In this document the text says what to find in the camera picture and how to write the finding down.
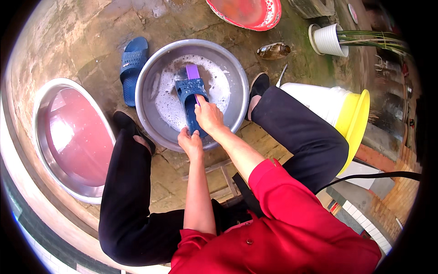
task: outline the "white bucket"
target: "white bucket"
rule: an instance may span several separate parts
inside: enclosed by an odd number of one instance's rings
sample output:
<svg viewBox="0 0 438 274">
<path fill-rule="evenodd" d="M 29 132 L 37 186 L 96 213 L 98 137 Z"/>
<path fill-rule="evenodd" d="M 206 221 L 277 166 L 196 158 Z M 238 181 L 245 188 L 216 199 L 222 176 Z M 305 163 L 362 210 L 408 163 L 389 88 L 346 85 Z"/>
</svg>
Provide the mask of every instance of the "white bucket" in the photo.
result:
<svg viewBox="0 0 438 274">
<path fill-rule="evenodd" d="M 347 57 L 348 46 L 340 46 L 336 31 L 343 30 L 339 24 L 333 24 L 327 27 L 317 29 L 313 32 L 315 46 L 320 53 L 331 54 L 336 56 Z"/>
<path fill-rule="evenodd" d="M 351 93 L 340 87 L 326 88 L 298 83 L 285 83 L 280 88 L 333 127 L 338 121 L 346 96 Z"/>
</svg>

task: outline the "black pants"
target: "black pants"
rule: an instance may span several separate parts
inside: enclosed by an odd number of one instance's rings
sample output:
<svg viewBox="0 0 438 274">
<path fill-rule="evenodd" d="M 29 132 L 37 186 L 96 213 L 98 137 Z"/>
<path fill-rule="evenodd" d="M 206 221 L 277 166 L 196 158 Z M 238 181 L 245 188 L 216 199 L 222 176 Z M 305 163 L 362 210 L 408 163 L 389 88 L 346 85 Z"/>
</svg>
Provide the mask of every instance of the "black pants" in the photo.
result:
<svg viewBox="0 0 438 274">
<path fill-rule="evenodd" d="M 313 193 L 341 170 L 348 143 L 330 124 L 279 88 L 270 87 L 252 119 L 294 156 L 283 166 Z M 151 155 L 126 131 L 120 131 L 111 156 L 100 211 L 99 239 L 113 260 L 129 266 L 170 262 L 181 240 L 184 210 L 149 212 Z M 212 200 L 218 229 L 245 218 L 241 202 L 227 209 Z"/>
</svg>

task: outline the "brick wall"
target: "brick wall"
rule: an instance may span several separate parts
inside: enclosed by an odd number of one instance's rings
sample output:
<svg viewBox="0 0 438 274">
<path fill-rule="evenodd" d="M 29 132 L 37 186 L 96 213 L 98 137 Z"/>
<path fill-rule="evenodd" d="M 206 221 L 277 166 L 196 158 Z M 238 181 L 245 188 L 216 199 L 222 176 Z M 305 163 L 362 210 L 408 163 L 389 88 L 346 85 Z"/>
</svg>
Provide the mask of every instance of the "brick wall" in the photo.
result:
<svg viewBox="0 0 438 274">
<path fill-rule="evenodd" d="M 416 154 L 406 146 L 402 146 L 394 171 L 420 173 L 421 167 L 417 163 Z M 391 238 L 396 240 L 401 232 L 396 217 L 402 224 L 405 224 L 417 195 L 419 182 L 407 178 L 392 179 L 395 182 L 394 188 L 383 200 L 377 196 L 373 198 L 370 213 L 390 234 Z"/>
</svg>

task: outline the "red jacket sleeve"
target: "red jacket sleeve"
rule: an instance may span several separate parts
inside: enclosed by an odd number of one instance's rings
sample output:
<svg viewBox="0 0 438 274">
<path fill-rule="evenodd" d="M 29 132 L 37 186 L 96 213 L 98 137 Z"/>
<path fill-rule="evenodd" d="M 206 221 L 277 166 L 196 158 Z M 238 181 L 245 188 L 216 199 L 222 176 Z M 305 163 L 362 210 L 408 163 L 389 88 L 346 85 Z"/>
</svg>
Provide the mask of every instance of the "red jacket sleeve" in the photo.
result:
<svg viewBox="0 0 438 274">
<path fill-rule="evenodd" d="M 178 250 L 173 254 L 170 266 L 181 266 L 186 260 L 192 257 L 216 235 L 210 233 L 201 233 L 193 229 L 182 229 L 181 242 L 178 244 Z"/>
<path fill-rule="evenodd" d="M 340 244 L 358 239 L 358 234 L 323 208 L 307 187 L 292 178 L 276 159 L 274 162 L 261 162 L 248 179 L 269 219 L 283 221 L 329 242 Z"/>
</svg>

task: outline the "red shirt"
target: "red shirt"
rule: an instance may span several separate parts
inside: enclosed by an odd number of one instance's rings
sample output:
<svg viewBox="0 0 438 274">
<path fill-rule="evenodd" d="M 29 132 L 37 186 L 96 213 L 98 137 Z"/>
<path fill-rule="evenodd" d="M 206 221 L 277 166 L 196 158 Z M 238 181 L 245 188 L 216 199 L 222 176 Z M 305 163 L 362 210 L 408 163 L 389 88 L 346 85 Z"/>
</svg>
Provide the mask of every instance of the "red shirt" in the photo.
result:
<svg viewBox="0 0 438 274">
<path fill-rule="evenodd" d="M 249 185 L 266 217 L 215 236 L 181 230 L 170 273 L 371 273 L 376 242 L 361 238 L 322 207 L 275 160 L 261 162 Z"/>
</svg>

